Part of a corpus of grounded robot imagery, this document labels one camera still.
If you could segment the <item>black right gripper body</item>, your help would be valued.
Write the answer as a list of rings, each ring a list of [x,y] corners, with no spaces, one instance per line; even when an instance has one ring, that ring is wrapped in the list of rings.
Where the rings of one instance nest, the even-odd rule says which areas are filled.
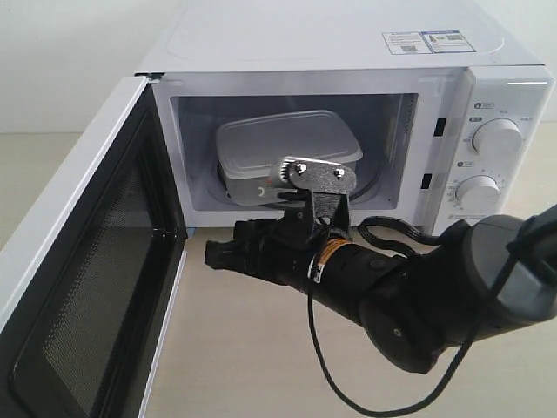
[[[314,256],[322,245],[322,228],[312,231],[291,219],[238,221],[234,271],[280,286],[303,288]]]

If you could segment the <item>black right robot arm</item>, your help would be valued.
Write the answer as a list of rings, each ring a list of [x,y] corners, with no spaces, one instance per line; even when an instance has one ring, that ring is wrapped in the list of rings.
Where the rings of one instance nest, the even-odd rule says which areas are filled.
[[[370,234],[393,229],[429,247]],[[239,221],[231,241],[208,241],[205,264],[289,286],[362,327],[396,367],[428,373],[449,347],[551,320],[556,315],[556,211],[530,219],[460,220],[428,236],[398,219],[359,225],[367,245],[293,215]]]

